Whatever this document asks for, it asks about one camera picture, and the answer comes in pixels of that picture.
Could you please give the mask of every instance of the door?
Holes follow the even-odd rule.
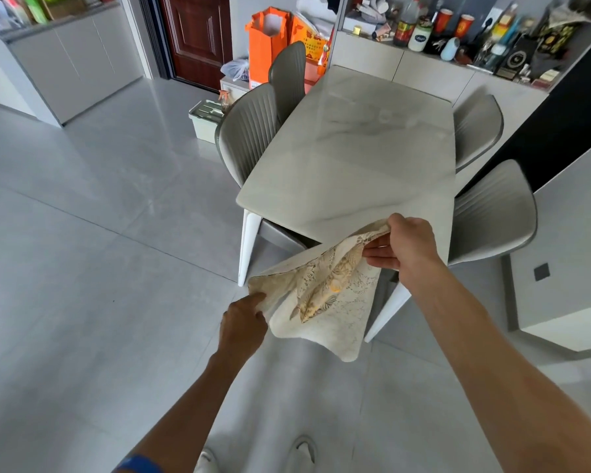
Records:
[[[219,89],[232,60],[229,0],[160,0],[177,78]]]

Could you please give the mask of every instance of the red paper cup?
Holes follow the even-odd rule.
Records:
[[[435,18],[435,27],[433,28],[433,32],[435,34],[439,34],[444,31],[452,16],[453,12],[451,10],[447,10],[447,8],[441,9],[438,12],[438,16]]]
[[[475,16],[471,15],[462,15],[459,17],[459,21],[457,22],[457,28],[455,29],[455,36],[456,38],[462,39],[468,30],[471,28],[471,25],[475,21]]]

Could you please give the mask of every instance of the white shoe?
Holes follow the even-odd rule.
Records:
[[[199,459],[197,460],[195,470],[193,471],[194,473],[219,473],[217,459],[208,448],[204,448],[202,450],[202,453],[199,455]]]
[[[313,473],[317,463],[317,448],[309,437],[298,437],[294,441],[289,456],[285,473]]]

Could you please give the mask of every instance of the beige cloth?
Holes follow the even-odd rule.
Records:
[[[381,273],[362,258],[363,246],[387,232],[385,220],[373,222],[337,245],[308,249],[252,277],[250,293],[267,294],[259,309],[274,311],[272,333],[308,339],[345,362],[355,360]]]

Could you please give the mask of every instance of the table leg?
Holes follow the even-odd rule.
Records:
[[[411,297],[410,291],[405,288],[400,282],[398,286],[394,288],[394,292],[389,297],[383,308],[381,309],[381,313],[379,316],[374,320],[374,323],[368,330],[368,333],[365,334],[363,338],[364,341],[370,342],[376,334],[385,326],[389,320],[394,317],[394,314],[398,312],[398,310],[405,305]]]
[[[249,212],[247,209],[243,211],[243,232],[241,233],[241,254],[239,255],[239,287],[243,287],[245,279],[248,276],[248,267],[250,266],[250,259],[252,258],[252,249],[254,248],[254,241],[258,228],[263,218]]]

